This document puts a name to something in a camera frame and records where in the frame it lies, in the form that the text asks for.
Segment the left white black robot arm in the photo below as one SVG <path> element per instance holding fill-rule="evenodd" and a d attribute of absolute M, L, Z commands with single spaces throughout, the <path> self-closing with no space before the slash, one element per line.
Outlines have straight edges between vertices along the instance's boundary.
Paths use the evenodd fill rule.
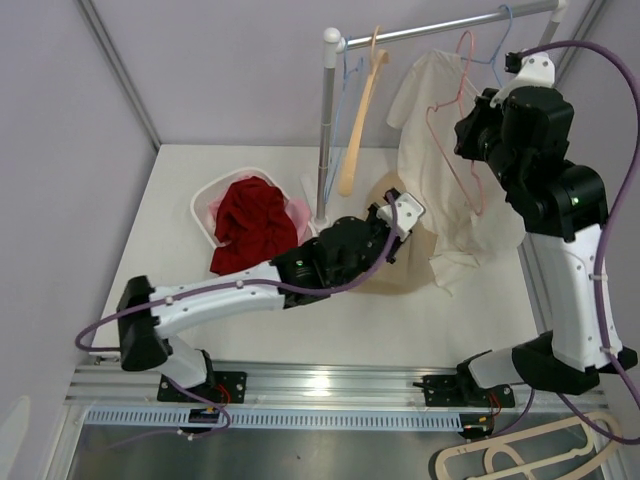
<path fill-rule="evenodd" d="M 351 290 L 392 264 L 425 213 L 410 193 L 390 189 L 365 219 L 345 216 L 299 247 L 254 267 L 191 285 L 154 287 L 128 280 L 117 306 L 120 364 L 157 371 L 194 401 L 209 398 L 209 355 L 180 338 L 200 324 L 255 311 L 305 306 Z"/>

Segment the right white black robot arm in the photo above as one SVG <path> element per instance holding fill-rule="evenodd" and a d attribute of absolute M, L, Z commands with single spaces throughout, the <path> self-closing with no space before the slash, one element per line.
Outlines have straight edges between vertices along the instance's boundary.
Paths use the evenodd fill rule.
<path fill-rule="evenodd" d="M 504 98 L 487 88 L 454 128 L 456 154 L 486 163 L 522 217 L 552 321 L 533 340 L 459 364 L 455 392 L 466 404 L 507 384 L 580 395 L 598 386 L 601 375 L 623 375 L 639 362 L 607 317 L 607 295 L 595 292 L 604 281 L 596 255 L 609 213 L 601 177 L 565 157 L 573 117 L 554 88 L 518 87 Z"/>

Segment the red t shirt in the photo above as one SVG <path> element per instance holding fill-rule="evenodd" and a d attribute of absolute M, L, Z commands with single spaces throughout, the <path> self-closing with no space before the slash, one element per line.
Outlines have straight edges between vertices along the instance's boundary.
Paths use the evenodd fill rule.
<path fill-rule="evenodd" d="M 232 183 L 210 205 L 219 242 L 210 271 L 229 275 L 253 267 L 298 245 L 282 191 L 251 176 Z"/>

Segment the light blue wire hanger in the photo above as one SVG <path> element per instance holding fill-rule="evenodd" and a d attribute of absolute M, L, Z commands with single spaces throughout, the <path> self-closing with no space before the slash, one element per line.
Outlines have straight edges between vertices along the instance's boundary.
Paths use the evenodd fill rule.
<path fill-rule="evenodd" d="M 323 200 L 325 203 L 329 202 L 339 168 L 341 167 L 344 155 L 346 154 L 348 143 L 347 137 L 349 136 L 346 129 L 348 126 L 352 126 L 353 121 L 355 120 L 357 101 L 354 97 L 361 86 L 364 57 L 360 56 L 355 63 L 349 61 L 349 42 L 351 40 L 352 36 L 348 36 L 345 40 L 346 45 L 342 55 L 342 83 L 333 121 L 329 166 L 323 194 Z"/>

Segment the pink wire hanger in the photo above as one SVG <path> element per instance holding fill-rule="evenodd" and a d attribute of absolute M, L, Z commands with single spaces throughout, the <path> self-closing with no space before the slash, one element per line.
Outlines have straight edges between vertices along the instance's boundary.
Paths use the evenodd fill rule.
<path fill-rule="evenodd" d="M 435 145 L 439 153 L 441 154 L 449 171 L 452 173 L 454 180 L 456 181 L 458 187 L 460 188 L 467 202 L 467 205 L 470 207 L 472 212 L 477 217 L 482 217 L 485 213 L 485 209 L 487 205 L 486 194 L 485 194 L 484 185 L 481 180 L 481 177 L 476 171 L 475 162 L 471 161 L 470 175 L 473 178 L 475 182 L 475 186 L 477 187 L 477 190 L 478 190 L 478 194 L 479 194 L 478 203 L 474 202 L 470 191 L 467 189 L 466 184 L 463 182 L 458 171 L 454 167 L 454 164 L 451 160 L 451 158 L 454 155 L 454 148 L 453 147 L 449 149 L 446 148 L 445 143 L 440 139 L 437 129 L 432 122 L 432 118 L 437 113 L 451 106 L 454 106 L 458 110 L 459 116 L 463 117 L 463 114 L 464 114 L 463 97 L 465 93 L 465 84 L 468 79 L 470 66 L 473 60 L 474 53 L 475 53 L 475 36 L 471 30 L 467 29 L 461 34 L 455 49 L 455 54 L 458 55 L 463 62 L 460 79 L 457 81 L 456 94 L 451 100 L 448 100 L 446 102 L 440 102 L 440 103 L 436 102 L 435 104 L 430 105 L 425 112 L 425 123 L 428 131 L 432 136 L 432 139 L 435 142 Z"/>

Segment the cream white t shirt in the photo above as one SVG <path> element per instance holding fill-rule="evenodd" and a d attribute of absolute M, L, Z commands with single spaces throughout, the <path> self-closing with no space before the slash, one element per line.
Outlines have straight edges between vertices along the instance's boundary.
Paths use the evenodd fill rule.
<path fill-rule="evenodd" d="M 454 293 L 464 278 L 487 261 L 516 249 L 525 230 L 522 218 L 506 202 L 505 194 L 484 163 L 475 163 L 486 194 L 486 209 L 477 217 L 439 153 L 425 123 L 426 109 L 451 100 L 457 90 L 463 62 L 454 53 L 432 50 L 420 57 L 406 74 L 387 115 L 390 127 L 401 132 L 397 173 L 406 189 L 426 208 L 421 221 L 438 237 L 430 265 L 434 283 Z M 467 79 L 463 117 L 470 113 L 477 89 Z M 455 147 L 458 110 L 441 110 L 432 122 L 446 148 Z M 475 203 L 479 194 L 470 175 L 471 162 L 451 158 Z"/>

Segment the beige t shirt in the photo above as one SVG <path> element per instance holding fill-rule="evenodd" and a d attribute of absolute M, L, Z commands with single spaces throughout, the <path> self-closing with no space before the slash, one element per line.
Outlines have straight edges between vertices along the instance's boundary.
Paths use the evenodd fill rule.
<path fill-rule="evenodd" d="M 437 235 L 428 231 L 422 221 L 412 228 L 411 235 L 399 248 L 396 261 L 385 263 L 376 273 L 361 285 L 352 289 L 352 293 L 376 295 L 408 294 L 428 285 L 435 280 L 430 265 Z"/>

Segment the beige plastic hanger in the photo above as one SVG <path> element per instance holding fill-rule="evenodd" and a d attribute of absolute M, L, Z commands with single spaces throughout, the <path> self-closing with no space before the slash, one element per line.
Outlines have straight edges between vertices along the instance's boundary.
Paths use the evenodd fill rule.
<path fill-rule="evenodd" d="M 354 119 L 351 137 L 344 155 L 338 182 L 338 193 L 342 197 L 349 197 L 353 193 L 355 175 L 357 170 L 359 151 L 364 131 L 364 126 L 369 107 L 376 89 L 382 67 L 389 63 L 389 54 L 384 49 L 378 49 L 376 42 L 381 26 L 378 25 L 371 36 L 369 73 L 363 87 L 359 107 Z"/>

